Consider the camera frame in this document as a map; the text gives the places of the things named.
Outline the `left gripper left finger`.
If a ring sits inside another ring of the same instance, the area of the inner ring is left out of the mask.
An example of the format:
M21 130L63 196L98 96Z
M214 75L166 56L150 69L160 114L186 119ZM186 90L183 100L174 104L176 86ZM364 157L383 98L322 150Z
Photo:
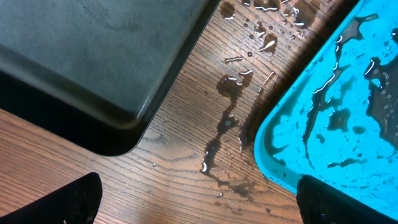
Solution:
M1 217L7 223L93 223L103 195L99 174L91 172Z

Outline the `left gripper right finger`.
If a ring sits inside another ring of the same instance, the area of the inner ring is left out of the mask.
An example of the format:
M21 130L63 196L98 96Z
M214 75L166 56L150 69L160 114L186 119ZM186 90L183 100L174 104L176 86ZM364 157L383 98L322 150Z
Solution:
M305 224L397 224L397 220L311 175L298 181L296 201Z

